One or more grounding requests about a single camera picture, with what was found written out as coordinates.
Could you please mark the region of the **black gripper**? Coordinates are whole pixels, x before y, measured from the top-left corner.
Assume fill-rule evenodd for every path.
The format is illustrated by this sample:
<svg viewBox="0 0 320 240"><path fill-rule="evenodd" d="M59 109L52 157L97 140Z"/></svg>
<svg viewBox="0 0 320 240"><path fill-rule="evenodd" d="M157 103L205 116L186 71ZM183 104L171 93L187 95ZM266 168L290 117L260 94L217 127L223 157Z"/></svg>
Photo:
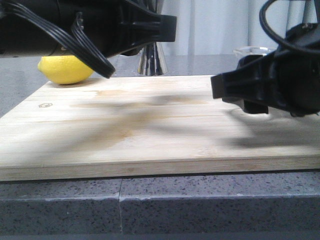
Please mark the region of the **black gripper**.
<svg viewBox="0 0 320 240"><path fill-rule="evenodd" d="M161 14L162 0L59 0L57 4L57 26L73 37L72 25L81 12L85 35L106 57L134 56L148 44L176 40L177 17Z"/></svg>
<svg viewBox="0 0 320 240"><path fill-rule="evenodd" d="M290 29L273 55L248 55L236 70L211 77L212 97L239 106L248 114L269 107L305 116L320 112L320 27Z"/></svg>

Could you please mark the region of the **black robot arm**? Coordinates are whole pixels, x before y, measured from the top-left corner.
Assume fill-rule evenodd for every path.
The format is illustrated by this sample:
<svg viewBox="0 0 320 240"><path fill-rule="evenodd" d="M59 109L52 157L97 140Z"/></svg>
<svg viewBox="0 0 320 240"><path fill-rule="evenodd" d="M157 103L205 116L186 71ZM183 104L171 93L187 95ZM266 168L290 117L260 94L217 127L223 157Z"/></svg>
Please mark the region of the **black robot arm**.
<svg viewBox="0 0 320 240"><path fill-rule="evenodd" d="M71 34L76 13L105 57L133 56L153 42L174 42L177 17L152 12L139 0L21 0L36 15ZM42 29L14 14L0 19L2 58L70 55Z"/></svg>

